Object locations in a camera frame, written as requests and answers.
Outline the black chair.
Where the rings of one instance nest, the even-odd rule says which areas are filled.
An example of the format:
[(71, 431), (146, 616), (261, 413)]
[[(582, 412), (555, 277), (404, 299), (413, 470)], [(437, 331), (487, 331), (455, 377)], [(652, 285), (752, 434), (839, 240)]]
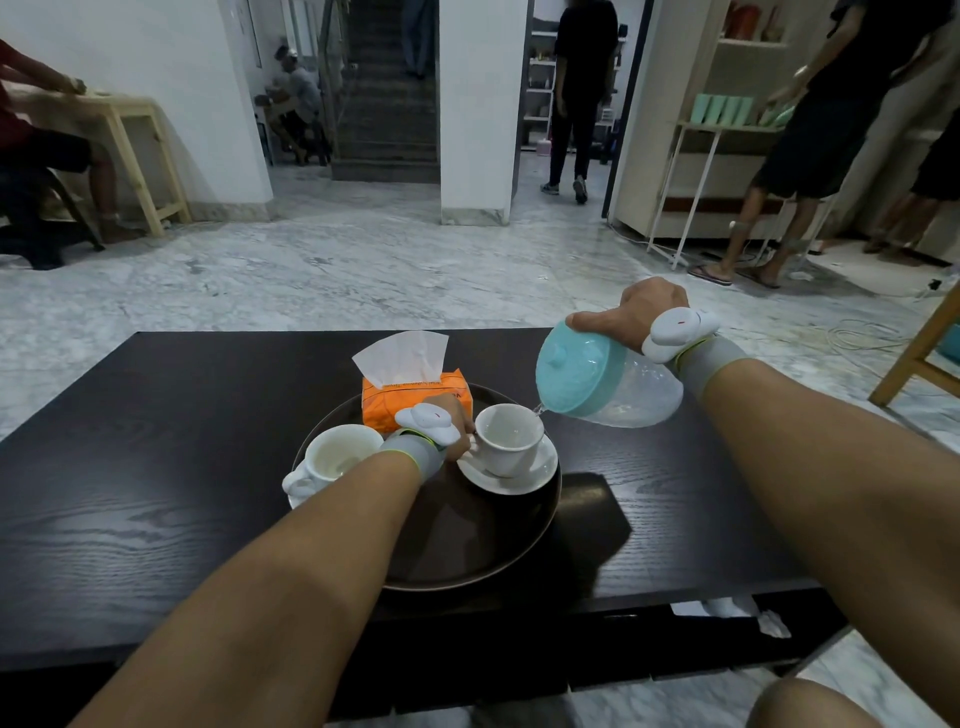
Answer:
[[(54, 193), (70, 216), (68, 221), (48, 220), (43, 201)], [(64, 184), (48, 168), (0, 165), (0, 256), (23, 258), (34, 271), (51, 271), (65, 265), (63, 249), (88, 242), (95, 252), (106, 249), (80, 212)]]

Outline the round brown tray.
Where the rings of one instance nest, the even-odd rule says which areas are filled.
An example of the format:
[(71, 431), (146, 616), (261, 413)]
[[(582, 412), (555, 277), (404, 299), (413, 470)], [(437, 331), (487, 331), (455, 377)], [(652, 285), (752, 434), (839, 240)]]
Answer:
[(558, 482), (526, 495), (474, 486), (457, 462), (420, 488), (390, 557), (384, 589), (432, 593), (464, 588), (502, 573), (546, 534), (562, 493)]

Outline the person's right forearm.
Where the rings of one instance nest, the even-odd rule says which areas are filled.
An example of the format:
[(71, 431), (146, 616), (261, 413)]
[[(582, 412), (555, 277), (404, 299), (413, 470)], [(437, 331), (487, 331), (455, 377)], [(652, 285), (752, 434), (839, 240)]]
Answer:
[(810, 575), (960, 728), (960, 454), (756, 359), (720, 369), (701, 403)]

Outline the orange tissue pack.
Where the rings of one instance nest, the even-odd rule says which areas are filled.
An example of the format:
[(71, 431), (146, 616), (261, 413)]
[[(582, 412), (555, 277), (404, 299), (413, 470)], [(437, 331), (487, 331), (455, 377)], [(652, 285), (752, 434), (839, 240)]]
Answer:
[(474, 397), (460, 369), (446, 368), (450, 336), (410, 330), (391, 334), (352, 358), (362, 375), (363, 425), (386, 435), (396, 431), (396, 415), (429, 397), (454, 396), (474, 416)]

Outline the white metal stand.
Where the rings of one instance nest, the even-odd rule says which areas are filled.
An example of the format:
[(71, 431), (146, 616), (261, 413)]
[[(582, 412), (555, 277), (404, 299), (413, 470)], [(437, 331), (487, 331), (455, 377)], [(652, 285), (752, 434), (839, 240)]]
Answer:
[(678, 121), (657, 189), (646, 250), (671, 271), (695, 264), (694, 239), (725, 241), (747, 188), (786, 126)]

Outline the person's left forearm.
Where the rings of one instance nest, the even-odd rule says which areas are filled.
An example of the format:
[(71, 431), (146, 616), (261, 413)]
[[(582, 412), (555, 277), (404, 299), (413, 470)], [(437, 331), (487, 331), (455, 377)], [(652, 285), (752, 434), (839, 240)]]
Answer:
[(318, 728), (423, 484), (386, 450), (206, 578), (69, 728)]

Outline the light wooden table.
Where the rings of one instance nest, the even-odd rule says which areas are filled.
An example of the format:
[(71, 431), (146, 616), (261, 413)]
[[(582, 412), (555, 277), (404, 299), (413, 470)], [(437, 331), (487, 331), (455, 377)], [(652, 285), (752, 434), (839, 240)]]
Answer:
[(174, 224), (193, 224), (172, 146), (152, 99), (106, 91), (66, 95), (16, 82), (8, 93), (18, 115), (35, 125), (102, 140), (151, 237), (164, 237)]

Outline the staircase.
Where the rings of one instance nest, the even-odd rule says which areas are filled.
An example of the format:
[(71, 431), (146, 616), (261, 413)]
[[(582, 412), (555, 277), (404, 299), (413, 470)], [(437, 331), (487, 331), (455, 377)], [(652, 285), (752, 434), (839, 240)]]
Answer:
[(438, 0), (341, 0), (336, 181), (438, 185)]

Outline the black wooden table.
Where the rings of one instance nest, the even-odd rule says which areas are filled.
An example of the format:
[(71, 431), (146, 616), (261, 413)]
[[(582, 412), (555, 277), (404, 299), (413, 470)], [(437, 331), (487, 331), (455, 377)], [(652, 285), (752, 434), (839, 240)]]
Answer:
[[(306, 445), (358, 421), (387, 331), (139, 332), (0, 442), (0, 728), (69, 723), (170, 611), (290, 512)], [(493, 577), (384, 590), (332, 720), (768, 668), (848, 628), (687, 397), (665, 422), (548, 414), (561, 494)]]

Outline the grey wristband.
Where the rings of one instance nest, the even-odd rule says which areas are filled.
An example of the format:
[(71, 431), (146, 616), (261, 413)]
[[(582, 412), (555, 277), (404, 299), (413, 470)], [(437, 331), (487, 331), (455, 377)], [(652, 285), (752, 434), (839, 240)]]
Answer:
[(684, 348), (668, 364), (668, 369), (697, 401), (701, 401), (710, 381), (728, 365), (752, 359), (738, 344), (711, 334)]
[(410, 458), (418, 472), (419, 483), (432, 479), (444, 466), (447, 450), (426, 437), (425, 434), (409, 428), (394, 432), (378, 448), (378, 453), (400, 453)]

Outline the wooden chair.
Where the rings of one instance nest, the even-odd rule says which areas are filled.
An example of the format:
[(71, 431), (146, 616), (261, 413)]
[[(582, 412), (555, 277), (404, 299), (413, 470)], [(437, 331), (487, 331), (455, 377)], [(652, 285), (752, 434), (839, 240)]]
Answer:
[(960, 399), (960, 377), (928, 362), (929, 355), (959, 319), (960, 282), (957, 282), (872, 390), (868, 402), (875, 407), (888, 407), (911, 378), (919, 378)]

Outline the person's left hand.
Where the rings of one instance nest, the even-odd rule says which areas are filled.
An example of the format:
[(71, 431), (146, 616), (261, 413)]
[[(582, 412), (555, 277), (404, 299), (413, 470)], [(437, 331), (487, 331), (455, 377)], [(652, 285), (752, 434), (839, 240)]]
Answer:
[[(441, 408), (444, 408), (453, 420), (453, 423), (462, 431), (471, 431), (474, 433), (475, 425), (470, 412), (465, 409), (461, 401), (454, 394), (436, 394), (427, 397), (424, 400)], [(446, 461), (449, 461), (449, 448), (446, 449)]]

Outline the cream cabinet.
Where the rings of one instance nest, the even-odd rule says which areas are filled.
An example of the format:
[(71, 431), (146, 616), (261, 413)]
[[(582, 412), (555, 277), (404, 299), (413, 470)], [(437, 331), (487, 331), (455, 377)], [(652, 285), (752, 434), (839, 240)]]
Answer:
[(613, 223), (644, 240), (676, 124), (699, 93), (765, 101), (810, 58), (830, 26), (831, 0), (737, 0), (762, 7), (753, 41), (722, 37), (731, 0), (654, 0), (610, 207)]

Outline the white cup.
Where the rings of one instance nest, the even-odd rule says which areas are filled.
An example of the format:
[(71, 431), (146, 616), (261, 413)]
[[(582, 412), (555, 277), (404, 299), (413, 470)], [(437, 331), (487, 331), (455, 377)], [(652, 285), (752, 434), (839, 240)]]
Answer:
[(514, 479), (534, 465), (545, 427), (534, 410), (515, 403), (486, 407), (474, 419), (470, 455), (482, 471)]
[(383, 437), (374, 429), (347, 423), (318, 434), (306, 446), (305, 454), (282, 481), (287, 495), (295, 484), (323, 491), (364, 459), (378, 452)]

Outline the red vase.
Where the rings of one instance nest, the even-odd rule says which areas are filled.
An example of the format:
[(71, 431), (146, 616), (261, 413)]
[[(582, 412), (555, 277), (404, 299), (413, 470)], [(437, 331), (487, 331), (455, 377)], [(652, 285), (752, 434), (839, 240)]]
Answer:
[(763, 9), (752, 3), (730, 0), (722, 38), (730, 41), (752, 42), (762, 19)]

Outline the person's right hand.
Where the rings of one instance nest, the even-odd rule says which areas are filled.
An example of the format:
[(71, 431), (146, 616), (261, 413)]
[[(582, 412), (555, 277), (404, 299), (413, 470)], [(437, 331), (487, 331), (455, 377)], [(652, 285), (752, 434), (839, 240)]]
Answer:
[(623, 347), (640, 353), (652, 323), (666, 310), (688, 308), (687, 291), (671, 281), (653, 276), (626, 288), (617, 310), (617, 336), (606, 336)]

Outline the white wrist tracker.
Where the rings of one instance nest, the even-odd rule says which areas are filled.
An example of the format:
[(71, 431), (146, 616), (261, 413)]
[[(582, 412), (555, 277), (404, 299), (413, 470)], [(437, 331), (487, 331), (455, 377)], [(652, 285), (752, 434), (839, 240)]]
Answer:
[(421, 402), (399, 410), (394, 420), (401, 431), (414, 432), (429, 440), (439, 450), (459, 443), (462, 433), (450, 413), (438, 405)]
[(689, 348), (717, 334), (720, 321), (712, 313), (689, 307), (664, 311), (652, 322), (641, 346), (641, 354), (654, 363), (666, 365)]

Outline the clear jug with blue lid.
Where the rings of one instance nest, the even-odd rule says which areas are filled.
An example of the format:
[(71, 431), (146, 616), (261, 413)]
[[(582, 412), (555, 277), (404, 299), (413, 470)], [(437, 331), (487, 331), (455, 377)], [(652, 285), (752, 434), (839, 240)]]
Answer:
[(544, 339), (534, 379), (540, 412), (616, 429), (663, 423), (684, 398), (683, 385), (665, 365), (563, 321)]

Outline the person's right leg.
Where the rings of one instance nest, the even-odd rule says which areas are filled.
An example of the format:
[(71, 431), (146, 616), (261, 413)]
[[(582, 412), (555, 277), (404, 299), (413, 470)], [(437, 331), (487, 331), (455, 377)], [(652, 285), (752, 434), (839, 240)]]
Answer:
[(803, 678), (767, 685), (753, 704), (746, 728), (883, 728), (842, 693)]

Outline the white storage shelf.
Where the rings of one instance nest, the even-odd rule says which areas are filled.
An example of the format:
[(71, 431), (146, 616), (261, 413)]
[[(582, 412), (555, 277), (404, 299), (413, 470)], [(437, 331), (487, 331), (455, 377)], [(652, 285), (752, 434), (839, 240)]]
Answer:
[(525, 48), (521, 114), (520, 150), (542, 153), (551, 136), (556, 77), (555, 43), (557, 29), (531, 30)]

